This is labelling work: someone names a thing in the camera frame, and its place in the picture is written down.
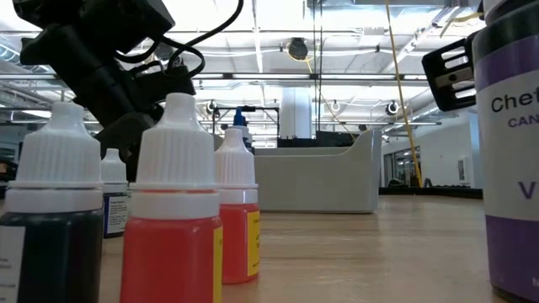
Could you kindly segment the large blue-capped food colouring bottle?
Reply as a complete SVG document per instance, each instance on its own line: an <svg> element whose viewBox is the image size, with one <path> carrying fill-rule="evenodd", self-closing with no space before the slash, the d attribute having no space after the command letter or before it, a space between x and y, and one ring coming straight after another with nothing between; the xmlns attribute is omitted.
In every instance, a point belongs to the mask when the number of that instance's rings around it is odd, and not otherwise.
<svg viewBox="0 0 539 303"><path fill-rule="evenodd" d="M253 153L252 136L249 133L246 118L243 116L243 112L240 107L236 108L232 128L238 129L243 133L243 144L251 153Z"/></svg>

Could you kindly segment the small blue dropper bottle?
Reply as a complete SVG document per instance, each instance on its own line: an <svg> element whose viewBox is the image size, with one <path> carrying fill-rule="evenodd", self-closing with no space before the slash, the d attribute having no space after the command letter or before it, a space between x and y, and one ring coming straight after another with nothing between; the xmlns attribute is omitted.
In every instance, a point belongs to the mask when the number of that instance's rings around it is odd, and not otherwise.
<svg viewBox="0 0 539 303"><path fill-rule="evenodd" d="M121 237L128 218L126 165L118 149L108 148L101 160L103 183L104 238Z"/></svg>

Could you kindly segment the small orange-red dropper bottle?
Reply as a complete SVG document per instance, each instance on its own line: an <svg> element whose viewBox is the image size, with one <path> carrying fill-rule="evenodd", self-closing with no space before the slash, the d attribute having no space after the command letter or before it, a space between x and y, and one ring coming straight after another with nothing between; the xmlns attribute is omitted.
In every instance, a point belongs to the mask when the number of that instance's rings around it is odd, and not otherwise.
<svg viewBox="0 0 539 303"><path fill-rule="evenodd" d="M223 226L222 282L245 283L259 274L260 209L254 156L241 130L225 131L215 159Z"/></svg>
<svg viewBox="0 0 539 303"><path fill-rule="evenodd" d="M222 223L214 140L195 98L170 93L141 137L130 184L120 303L220 303Z"/></svg>

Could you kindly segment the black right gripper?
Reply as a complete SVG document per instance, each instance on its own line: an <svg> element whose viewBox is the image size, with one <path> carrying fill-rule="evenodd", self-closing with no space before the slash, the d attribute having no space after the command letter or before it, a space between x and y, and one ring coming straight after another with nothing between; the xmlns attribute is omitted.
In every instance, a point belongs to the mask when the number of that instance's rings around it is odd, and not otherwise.
<svg viewBox="0 0 539 303"><path fill-rule="evenodd" d="M476 104L472 62L472 40L477 34L460 39L422 59L422 66L437 107L444 112Z"/></svg>

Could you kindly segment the clear plastic tray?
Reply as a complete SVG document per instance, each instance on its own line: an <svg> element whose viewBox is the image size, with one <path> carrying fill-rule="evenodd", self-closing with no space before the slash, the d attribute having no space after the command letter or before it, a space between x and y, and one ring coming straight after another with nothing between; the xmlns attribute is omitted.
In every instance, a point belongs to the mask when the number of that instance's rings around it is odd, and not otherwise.
<svg viewBox="0 0 539 303"><path fill-rule="evenodd" d="M258 150L254 156L264 211L368 214L378 207L382 133L352 146Z"/></svg>

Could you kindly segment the large purple-capped food colouring bottle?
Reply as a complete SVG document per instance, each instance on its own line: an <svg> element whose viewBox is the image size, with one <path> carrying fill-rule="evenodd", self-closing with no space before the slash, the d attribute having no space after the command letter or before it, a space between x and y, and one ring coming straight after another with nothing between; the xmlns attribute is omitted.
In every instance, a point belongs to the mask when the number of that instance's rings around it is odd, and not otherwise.
<svg viewBox="0 0 539 303"><path fill-rule="evenodd" d="M483 0L472 41L491 285L539 303L539 0Z"/></svg>

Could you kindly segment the small dark green dropper bottle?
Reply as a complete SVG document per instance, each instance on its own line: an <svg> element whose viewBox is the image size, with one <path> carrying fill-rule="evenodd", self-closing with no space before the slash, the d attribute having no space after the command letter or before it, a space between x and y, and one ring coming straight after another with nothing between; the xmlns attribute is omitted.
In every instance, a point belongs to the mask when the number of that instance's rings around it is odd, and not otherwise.
<svg viewBox="0 0 539 303"><path fill-rule="evenodd" d="M83 108L56 103L25 136L0 215L0 303L98 303L100 144Z"/></svg>

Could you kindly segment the distant black frame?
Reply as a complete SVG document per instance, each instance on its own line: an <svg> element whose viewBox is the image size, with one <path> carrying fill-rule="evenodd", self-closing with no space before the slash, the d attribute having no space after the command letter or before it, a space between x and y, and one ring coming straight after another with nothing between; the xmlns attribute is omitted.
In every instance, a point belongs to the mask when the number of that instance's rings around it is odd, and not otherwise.
<svg viewBox="0 0 539 303"><path fill-rule="evenodd" d="M240 107L243 112L243 116L246 118L247 127L250 125L275 125L276 131L274 135L274 140L278 141L280 139L280 110L275 107L264 107L264 106L253 106L253 105L242 105L236 107L219 107L215 105L214 113L211 115L211 133L216 133L216 128L218 125L226 125L228 128L232 128L234 115L236 108ZM268 120L249 120L245 114L262 112L266 115Z"/></svg>

